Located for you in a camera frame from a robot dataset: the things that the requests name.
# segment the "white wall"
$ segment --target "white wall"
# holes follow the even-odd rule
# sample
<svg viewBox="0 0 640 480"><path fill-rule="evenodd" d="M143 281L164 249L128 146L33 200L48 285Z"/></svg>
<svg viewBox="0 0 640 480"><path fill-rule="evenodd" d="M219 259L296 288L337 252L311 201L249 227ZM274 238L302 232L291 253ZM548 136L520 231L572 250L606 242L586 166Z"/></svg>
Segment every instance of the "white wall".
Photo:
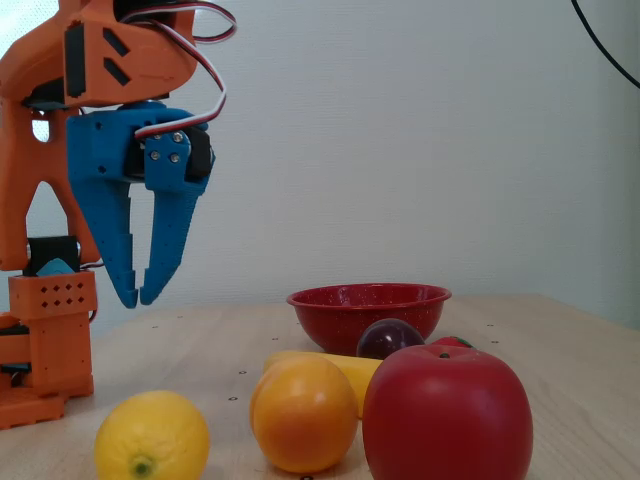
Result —
<svg viewBox="0 0 640 480"><path fill-rule="evenodd" d="M636 3L582 3L637 72ZM637 93L569 0L223 5L241 31L206 49L230 87L218 163L157 307L408 280L637 317ZM171 104L216 95L198 74ZM47 195L33 233L61 220ZM151 198L134 201L142 268ZM133 315L100 282L96 332Z"/></svg>

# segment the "cyan part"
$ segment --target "cyan part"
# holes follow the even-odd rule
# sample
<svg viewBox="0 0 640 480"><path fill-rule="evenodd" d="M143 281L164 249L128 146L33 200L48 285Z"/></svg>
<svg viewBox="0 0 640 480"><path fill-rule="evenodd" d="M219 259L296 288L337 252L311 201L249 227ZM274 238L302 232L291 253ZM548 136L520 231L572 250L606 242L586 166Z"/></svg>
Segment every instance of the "cyan part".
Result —
<svg viewBox="0 0 640 480"><path fill-rule="evenodd" d="M131 183L144 181L155 194L151 256L140 301L150 305L160 295L182 261L197 199L209 176L186 180L191 145L187 135L177 143L173 134L149 137L144 148L144 179L125 174L134 132L191 116L159 102L127 105L67 121L69 180L111 282L127 308L137 304L130 231Z"/></svg>
<svg viewBox="0 0 640 480"><path fill-rule="evenodd" d="M37 275L39 277L50 277L52 275L68 275L71 273L75 272L69 265L67 265L67 262L60 258L54 258L38 270Z"/></svg>

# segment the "lemon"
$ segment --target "lemon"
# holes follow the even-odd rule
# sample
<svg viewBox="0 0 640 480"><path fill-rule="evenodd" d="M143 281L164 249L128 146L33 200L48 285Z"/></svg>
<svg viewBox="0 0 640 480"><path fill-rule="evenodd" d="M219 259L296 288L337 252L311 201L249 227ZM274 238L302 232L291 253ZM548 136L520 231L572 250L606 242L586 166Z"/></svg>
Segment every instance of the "lemon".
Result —
<svg viewBox="0 0 640 480"><path fill-rule="evenodd" d="M100 480L198 480L209 456L209 430L185 397L142 393L106 418L94 456Z"/></svg>

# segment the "yellow banana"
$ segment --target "yellow banana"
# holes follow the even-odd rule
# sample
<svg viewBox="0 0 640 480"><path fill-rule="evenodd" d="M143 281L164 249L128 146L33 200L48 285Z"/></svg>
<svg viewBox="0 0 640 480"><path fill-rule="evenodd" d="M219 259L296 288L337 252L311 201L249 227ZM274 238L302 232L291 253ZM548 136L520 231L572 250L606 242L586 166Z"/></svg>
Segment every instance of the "yellow banana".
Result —
<svg viewBox="0 0 640 480"><path fill-rule="evenodd" d="M369 387L371 377L378 369L382 360L373 360L371 358L359 358L359 357L346 357L342 355L331 355L328 353L315 353L315 352L296 352L292 350L286 350L284 352L278 352L271 355L264 362L264 371L266 372L269 367L285 358L291 358L296 355L318 355L326 358L338 367L342 373L347 377L351 387L356 392L358 399L358 416L362 418L362 407L364 406L364 397Z"/></svg>

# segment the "speckled red bowl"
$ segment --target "speckled red bowl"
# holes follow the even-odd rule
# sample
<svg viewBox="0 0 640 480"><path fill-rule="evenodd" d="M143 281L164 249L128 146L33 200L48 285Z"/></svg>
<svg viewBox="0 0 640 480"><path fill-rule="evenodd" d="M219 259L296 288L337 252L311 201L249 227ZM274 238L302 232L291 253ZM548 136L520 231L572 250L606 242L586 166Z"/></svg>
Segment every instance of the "speckled red bowl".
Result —
<svg viewBox="0 0 640 480"><path fill-rule="evenodd" d="M355 355L364 331L383 318L416 327L426 340L435 330L446 288L414 283L365 283L313 288L287 298L307 335L328 353Z"/></svg>

